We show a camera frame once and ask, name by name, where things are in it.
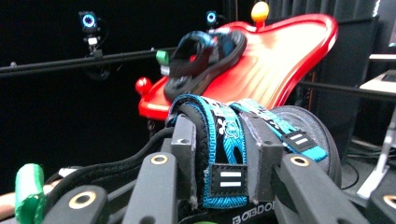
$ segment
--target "small camera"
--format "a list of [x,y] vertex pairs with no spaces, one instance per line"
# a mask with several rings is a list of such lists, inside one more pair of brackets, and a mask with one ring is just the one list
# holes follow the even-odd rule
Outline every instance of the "small camera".
[[210,27],[213,27],[218,22],[218,14],[216,11],[207,11],[206,12],[206,24]]
[[97,32],[97,19],[92,11],[82,11],[78,13],[81,19],[82,31],[86,34]]

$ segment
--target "black pole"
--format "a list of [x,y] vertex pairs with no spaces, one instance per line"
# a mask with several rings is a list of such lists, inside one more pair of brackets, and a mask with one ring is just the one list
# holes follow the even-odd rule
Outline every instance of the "black pole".
[[306,82],[306,81],[299,82],[298,86],[318,89],[319,91],[341,92],[345,94],[356,95],[359,96],[360,98],[396,103],[396,93],[392,93],[392,92],[369,91],[369,90],[353,88],[353,87],[337,86],[337,85]]
[[[176,48],[161,49],[165,51],[174,51]],[[142,50],[129,53],[110,54],[100,58],[81,58],[70,59],[48,63],[29,63],[13,67],[0,67],[0,78],[16,77],[21,75],[31,75],[44,72],[54,72],[79,67],[89,67],[93,65],[104,65],[109,63],[123,63],[127,61],[146,59],[155,57],[156,50]]]

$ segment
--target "blue strap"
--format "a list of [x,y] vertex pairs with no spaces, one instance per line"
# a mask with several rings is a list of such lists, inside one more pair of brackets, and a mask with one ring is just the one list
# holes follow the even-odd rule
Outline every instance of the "blue strap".
[[256,101],[252,99],[243,99],[230,104],[230,107],[236,111],[251,112],[256,114],[265,120],[270,129],[275,133],[275,135],[283,142],[283,145],[294,154],[302,154],[314,161],[322,161],[327,157],[327,152],[317,144],[312,147],[305,148],[304,150],[298,150],[294,148],[290,143],[287,143],[285,135],[293,132],[298,132],[296,128],[291,126],[285,120],[278,117],[276,114],[267,110],[262,105],[259,105]]
[[205,170],[204,207],[206,208],[234,208],[248,203],[248,197],[219,196],[211,194],[210,184],[213,181],[211,172],[216,162],[216,153],[224,150],[228,164],[237,164],[234,149],[237,147],[242,155],[242,163],[247,164],[247,151],[242,125],[235,112],[225,104],[205,97],[184,94],[173,102],[170,114],[177,113],[181,105],[196,108],[203,118],[207,133],[208,166]]

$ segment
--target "black shoe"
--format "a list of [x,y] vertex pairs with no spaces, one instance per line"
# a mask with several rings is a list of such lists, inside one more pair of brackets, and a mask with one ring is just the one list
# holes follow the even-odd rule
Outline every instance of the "black shoe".
[[172,102],[184,93],[201,95],[210,82],[234,66],[247,46],[240,31],[207,34],[191,32],[180,40],[168,65],[162,66],[168,75],[164,94]]

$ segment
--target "red knob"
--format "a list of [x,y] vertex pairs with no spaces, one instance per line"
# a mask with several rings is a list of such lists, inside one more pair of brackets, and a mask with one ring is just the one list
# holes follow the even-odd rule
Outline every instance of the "red knob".
[[136,81],[136,84],[134,85],[134,89],[139,93],[140,95],[147,95],[149,94],[149,91],[151,90],[152,84],[151,81],[147,77],[141,77]]

